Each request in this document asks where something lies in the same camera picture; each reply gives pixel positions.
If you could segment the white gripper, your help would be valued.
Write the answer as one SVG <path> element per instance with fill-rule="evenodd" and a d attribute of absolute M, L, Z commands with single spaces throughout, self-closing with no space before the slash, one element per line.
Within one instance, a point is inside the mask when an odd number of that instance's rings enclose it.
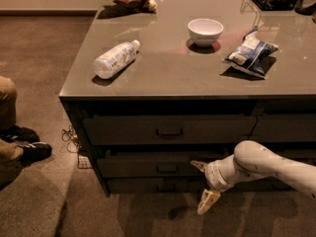
<path fill-rule="evenodd" d="M 211 190 L 204 189 L 201 194 L 200 202 L 197 206 L 197 213 L 202 215 L 219 200 L 221 196 L 220 192 L 225 192 L 231 189 L 232 186 L 222 177 L 218 161 L 211 162 L 207 165 L 205 162 L 192 160 L 191 164 L 201 172 L 205 172 L 207 182 L 211 188 Z"/>

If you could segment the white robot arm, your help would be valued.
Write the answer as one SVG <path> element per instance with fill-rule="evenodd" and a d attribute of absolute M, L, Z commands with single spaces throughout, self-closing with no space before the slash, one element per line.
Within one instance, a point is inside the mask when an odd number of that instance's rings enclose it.
<path fill-rule="evenodd" d="M 274 177 L 290 187 L 316 197 L 316 167 L 275 154 L 264 145 L 244 140 L 239 142 L 232 155 L 205 163 L 192 160 L 191 164 L 204 173 L 208 189 L 204 189 L 197 213 L 206 213 L 223 192 L 238 183 Z"/>

